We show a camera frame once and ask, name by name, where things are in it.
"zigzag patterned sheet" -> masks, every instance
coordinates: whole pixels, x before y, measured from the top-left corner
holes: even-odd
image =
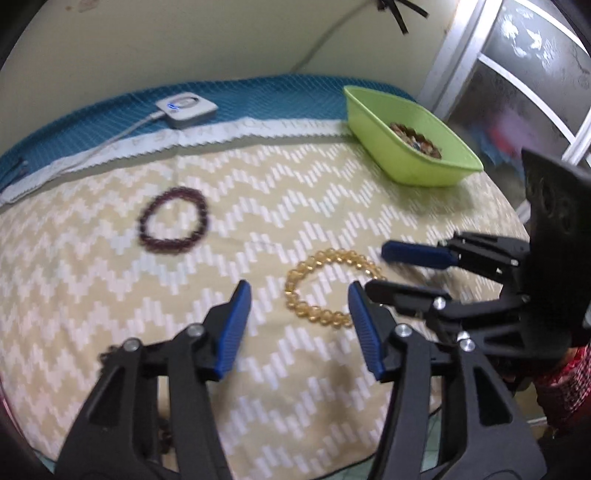
[[[380,262],[389,238],[434,244],[455,229],[525,236],[486,174],[451,189],[402,187],[354,142],[228,145],[162,158],[95,171],[0,215],[0,376],[28,441],[51,458],[96,380],[99,353],[130,336],[172,337],[245,278],[254,298],[245,339],[235,370],[212,391],[235,478],[307,480],[360,461],[375,451],[389,386],[368,374],[353,331],[312,325],[285,308],[287,271],[328,247]],[[186,254],[147,253],[137,217],[174,185],[207,196],[210,231]],[[179,236],[194,221],[190,207],[173,203],[151,228]],[[498,294],[457,271],[383,268],[394,281],[445,285],[466,300]],[[358,274],[328,266],[301,293],[346,311],[346,287]],[[438,394],[434,385],[433,407]]]

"green bowl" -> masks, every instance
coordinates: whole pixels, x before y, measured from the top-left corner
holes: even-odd
[[[483,170],[476,154],[430,111],[404,98],[346,86],[349,128],[390,178],[404,185],[448,187]],[[413,128],[441,151],[441,160],[407,145],[390,130]]]

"wall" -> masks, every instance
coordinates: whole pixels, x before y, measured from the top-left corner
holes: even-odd
[[[121,93],[286,73],[363,1],[49,0],[0,70],[0,153],[72,110]],[[409,35],[389,12],[368,5],[303,72],[379,80],[417,95],[457,0],[415,3],[431,15],[425,20],[401,5]]]

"bracelet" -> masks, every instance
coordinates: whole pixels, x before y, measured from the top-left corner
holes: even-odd
[[[182,199],[190,202],[197,207],[199,215],[199,224],[191,235],[184,238],[160,239],[154,238],[147,233],[146,225],[148,219],[162,205],[174,199]],[[179,254],[190,250],[207,231],[207,202],[203,194],[196,189],[189,187],[173,187],[170,190],[158,195],[144,209],[139,218],[139,241],[147,250],[154,253]]]
[[[303,280],[307,274],[312,273],[315,269],[321,268],[325,264],[330,263],[344,263],[355,267],[357,270],[363,270],[365,274],[374,280],[386,280],[382,275],[382,270],[367,257],[358,254],[354,250],[335,250],[329,248],[328,250],[321,250],[316,252],[312,257],[308,257],[305,262],[297,264],[295,269],[289,270],[285,280],[285,298],[287,299],[287,308],[295,311],[295,314],[300,318],[307,318],[311,323],[319,323],[321,325],[332,325],[339,329],[342,326],[351,328],[353,322],[351,315],[343,312],[331,312],[327,309],[322,309],[318,305],[309,305],[306,301],[301,301],[300,295],[296,292],[297,284]]]

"cable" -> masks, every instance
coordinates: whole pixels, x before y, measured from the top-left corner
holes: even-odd
[[[61,175],[65,174],[65,173],[73,172],[76,167],[79,167],[80,165],[86,163],[88,160],[90,160],[94,155],[99,153],[104,148],[117,142],[117,140],[121,140],[123,137],[126,137],[131,132],[134,132],[139,127],[142,127],[145,124],[148,124],[150,122],[154,122],[154,121],[162,118],[164,115],[165,115],[165,113],[163,111],[158,111],[158,112],[151,113],[150,115],[148,115],[145,118],[142,118],[140,121],[138,121],[138,122],[134,123],[133,125],[131,125],[130,127],[126,128],[121,133],[115,135],[114,137],[111,137],[108,140],[105,140],[103,143],[101,143],[97,147],[93,148],[91,151],[89,151],[86,155],[84,155],[78,161],[74,162],[72,165],[64,165],[62,168],[59,168],[54,173],[52,173],[49,176],[49,178],[47,178],[46,180],[43,180],[43,182],[41,184],[39,184],[35,187],[32,187],[32,188],[26,190],[25,192],[22,192],[20,195],[15,196],[14,198],[8,200],[6,203],[16,203],[24,196],[29,195],[31,192],[34,192],[35,190],[40,189],[46,183],[48,183],[52,180],[55,180],[56,178],[60,177]]]
[[[154,112],[151,113],[150,115],[148,115],[145,118],[142,118],[141,120],[139,120],[138,122],[134,123],[133,125],[131,125],[130,127],[126,128],[125,130],[123,130],[121,133],[115,135],[114,137],[111,137],[108,140],[105,140],[103,143],[101,143],[100,145],[98,145],[97,147],[93,148],[88,155],[85,155],[84,157],[82,157],[79,161],[75,162],[73,165],[68,165],[65,168],[61,168],[60,170],[57,170],[57,172],[53,173],[51,175],[51,177],[47,180],[47,181],[51,181],[56,179],[57,177],[59,177],[60,175],[64,174],[64,173],[69,173],[71,172],[74,168],[86,163],[88,160],[90,160],[90,158],[92,158],[94,155],[96,155],[98,152],[100,152],[101,150],[103,150],[104,148],[108,147],[109,145],[117,142],[117,140],[121,140],[123,137],[126,137],[127,135],[129,135],[131,132],[136,131],[139,127],[143,127],[145,124],[148,124],[150,122],[154,122],[160,118],[162,118],[165,115],[164,112],[162,111],[158,111],[158,112]]]
[[[345,15],[340,17],[334,24],[332,24],[328,28],[328,30],[326,30],[326,32],[324,32],[320,36],[320,38],[316,41],[316,43],[314,43],[314,45],[306,54],[306,56],[290,69],[290,73],[298,73],[301,69],[306,67],[312,61],[312,59],[318,53],[318,51],[324,46],[324,44],[331,39],[331,37],[336,33],[336,31],[340,29],[343,25],[345,25],[349,20],[352,20],[359,13],[361,13],[361,11],[368,5],[375,5],[375,0],[366,0],[361,5],[356,6],[353,10],[351,10],[348,13],[345,13]]]

